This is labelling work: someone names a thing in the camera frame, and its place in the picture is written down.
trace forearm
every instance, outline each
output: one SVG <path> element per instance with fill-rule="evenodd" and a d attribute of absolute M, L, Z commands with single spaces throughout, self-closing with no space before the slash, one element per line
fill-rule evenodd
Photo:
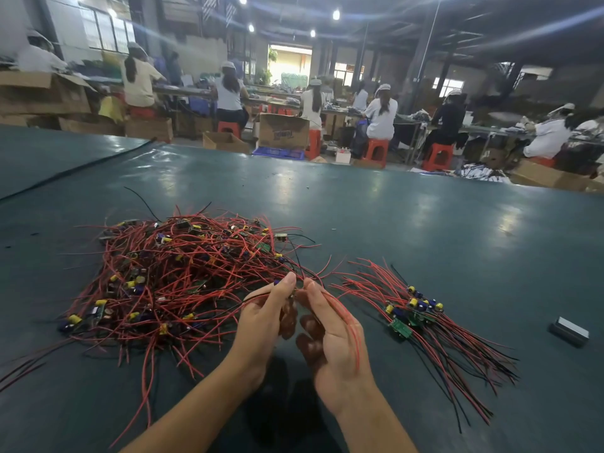
<path fill-rule="evenodd" d="M 251 389 L 237 364 L 225 359 L 122 453 L 205 452 Z"/>
<path fill-rule="evenodd" d="M 417 453 L 373 382 L 351 392 L 349 404 L 337 419 L 350 453 Z"/>

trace person's right hand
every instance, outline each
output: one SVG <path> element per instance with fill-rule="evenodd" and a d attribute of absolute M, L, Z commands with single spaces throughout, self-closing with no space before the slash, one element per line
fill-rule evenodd
<path fill-rule="evenodd" d="M 371 397 L 377 388 L 369 366 L 363 327 L 342 305 L 338 309 L 347 317 L 347 325 L 327 301 L 328 295 L 310 278 L 304 280 L 304 289 L 296 291 L 296 300 L 314 313 L 300 318 L 308 335 L 298 335 L 296 344 L 313 371 L 316 392 L 337 418 L 349 404 Z M 358 370 L 357 344 L 360 348 Z"/>

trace ceiling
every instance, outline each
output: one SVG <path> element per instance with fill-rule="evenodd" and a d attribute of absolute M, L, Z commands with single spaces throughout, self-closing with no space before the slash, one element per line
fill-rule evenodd
<path fill-rule="evenodd" d="M 479 66 L 604 63 L 604 0 L 248 0 L 240 15 L 273 41 L 360 47 L 366 36 L 369 49 L 413 54 L 437 6 L 431 56 L 454 48 L 455 62 Z"/>

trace black shirt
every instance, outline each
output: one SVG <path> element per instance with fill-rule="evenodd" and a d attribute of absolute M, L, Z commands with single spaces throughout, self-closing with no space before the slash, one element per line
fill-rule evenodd
<path fill-rule="evenodd" d="M 438 124 L 442 120 L 440 132 L 446 136 L 456 136 L 463 125 L 466 110 L 463 106 L 454 103 L 445 103 L 434 113 L 432 123 Z"/>

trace person's left hand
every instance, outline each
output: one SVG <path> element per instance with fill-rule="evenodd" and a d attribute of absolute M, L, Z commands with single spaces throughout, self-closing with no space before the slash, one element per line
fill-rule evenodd
<path fill-rule="evenodd" d="M 250 301 L 241 311 L 235 341 L 225 363 L 242 372 L 252 391 L 264 380 L 277 337 L 281 335 L 287 340 L 294 335 L 297 310 L 289 296 L 295 285 L 296 275 L 290 272 L 278 284 L 270 283 L 244 299 Z"/>

